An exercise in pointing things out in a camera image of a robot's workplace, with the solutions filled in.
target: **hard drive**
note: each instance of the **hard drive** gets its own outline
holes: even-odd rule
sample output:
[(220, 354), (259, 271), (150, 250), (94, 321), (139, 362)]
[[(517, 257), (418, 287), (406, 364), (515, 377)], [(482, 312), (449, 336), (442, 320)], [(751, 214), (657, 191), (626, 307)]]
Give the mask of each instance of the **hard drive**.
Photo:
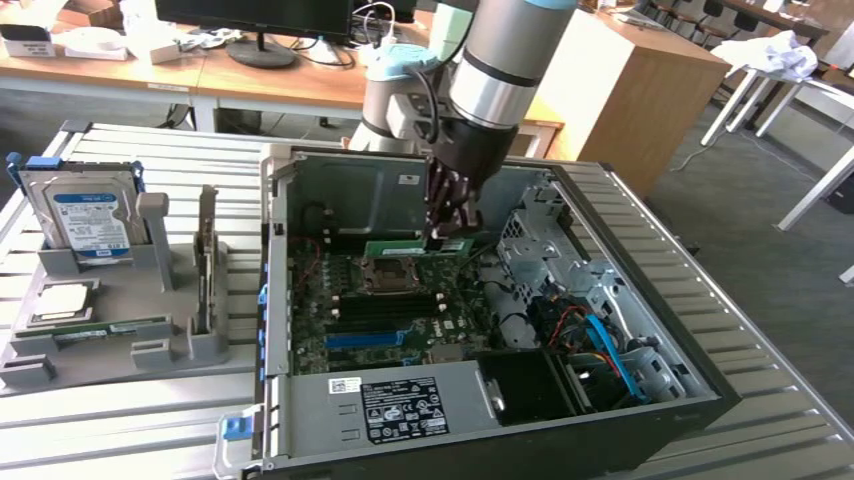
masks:
[(74, 250), (84, 264), (131, 258), (131, 246), (150, 242), (136, 212), (142, 171), (131, 163), (79, 163), (46, 157), (27, 161), (16, 173), (48, 248)]

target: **green circuit board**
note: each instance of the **green circuit board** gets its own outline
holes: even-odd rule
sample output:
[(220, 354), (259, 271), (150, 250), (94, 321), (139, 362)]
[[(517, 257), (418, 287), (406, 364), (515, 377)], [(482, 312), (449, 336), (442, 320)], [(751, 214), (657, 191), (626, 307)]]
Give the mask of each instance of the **green circuit board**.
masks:
[[(378, 275), (378, 284), (371, 288), (364, 272), (379, 264), (367, 263), (362, 255), (322, 253), (316, 256), (308, 244), (296, 246), (290, 253), (295, 267), (291, 352), (296, 374), (462, 360), (458, 358), (462, 355), (490, 349), (493, 312), (483, 292), (471, 286), (475, 267), (467, 266), (461, 272), (465, 258), (453, 255), (398, 257), (392, 260), (400, 263), (388, 267), (391, 275)], [(408, 277), (399, 265), (407, 265)], [(386, 277), (394, 277), (388, 284)], [(435, 303), (443, 305), (440, 311), (415, 318), (387, 314), (390, 302), (414, 297), (422, 303), (436, 299)], [(360, 324), (395, 323), (403, 332), (399, 345), (328, 346), (330, 329), (346, 324), (347, 302), (358, 302), (367, 312), (366, 320), (359, 319)]]

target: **gray carpet floor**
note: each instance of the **gray carpet floor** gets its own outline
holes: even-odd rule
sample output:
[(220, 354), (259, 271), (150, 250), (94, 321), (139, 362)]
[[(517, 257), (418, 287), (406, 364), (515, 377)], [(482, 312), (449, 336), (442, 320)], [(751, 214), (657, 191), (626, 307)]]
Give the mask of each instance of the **gray carpet floor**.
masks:
[[(710, 107), (674, 165), (697, 150), (715, 114)], [(164, 115), (166, 106), (0, 90), (0, 154), (40, 153), (66, 119), (154, 126)], [(279, 115), (263, 118), (268, 129)], [(312, 118), (288, 115), (271, 134), (338, 140), (352, 134), (356, 122), (332, 120), (332, 125), (323, 129)], [(791, 165), (750, 139), (726, 135), (686, 171), (663, 175), (649, 200), (674, 232), (699, 244), (702, 265), (853, 423), (854, 290), (837, 276), (854, 264), (854, 217), (821, 204), (790, 233), (771, 227), (815, 181)], [(5, 201), (5, 175), (0, 182)]]

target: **blue pcie slot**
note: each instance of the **blue pcie slot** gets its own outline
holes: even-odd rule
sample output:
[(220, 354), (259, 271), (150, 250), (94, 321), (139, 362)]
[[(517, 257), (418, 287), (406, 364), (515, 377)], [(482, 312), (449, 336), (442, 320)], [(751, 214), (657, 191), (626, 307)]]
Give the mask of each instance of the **blue pcie slot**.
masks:
[(326, 348), (399, 347), (406, 334), (412, 331), (398, 330), (388, 333), (366, 333), (359, 335), (330, 335), (326, 337)]

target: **open computer tower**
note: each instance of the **open computer tower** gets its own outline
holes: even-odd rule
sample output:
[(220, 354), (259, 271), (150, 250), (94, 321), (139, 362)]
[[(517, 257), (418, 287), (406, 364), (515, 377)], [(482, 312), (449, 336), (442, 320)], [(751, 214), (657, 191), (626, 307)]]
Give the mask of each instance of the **open computer tower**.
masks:
[(589, 478), (738, 395), (561, 164), (422, 248), (424, 159), (292, 147), (264, 188), (252, 475)]

